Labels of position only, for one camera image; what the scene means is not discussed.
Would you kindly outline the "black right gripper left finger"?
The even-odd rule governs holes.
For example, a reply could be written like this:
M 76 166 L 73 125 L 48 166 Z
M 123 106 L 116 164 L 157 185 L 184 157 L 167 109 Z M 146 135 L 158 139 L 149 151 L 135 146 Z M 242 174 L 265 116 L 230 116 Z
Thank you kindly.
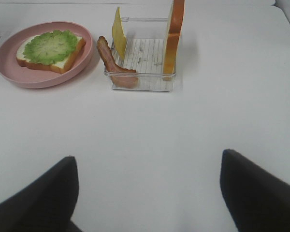
M 72 222 L 79 195 L 75 157 L 64 157 L 0 203 L 0 232 L 78 232 Z

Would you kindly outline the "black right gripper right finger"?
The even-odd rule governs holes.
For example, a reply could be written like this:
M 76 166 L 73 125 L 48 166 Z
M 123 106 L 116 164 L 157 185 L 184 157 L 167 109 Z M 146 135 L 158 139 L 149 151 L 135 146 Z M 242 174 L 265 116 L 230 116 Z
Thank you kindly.
M 240 232 L 290 232 L 290 185 L 235 150 L 222 154 L 220 189 Z

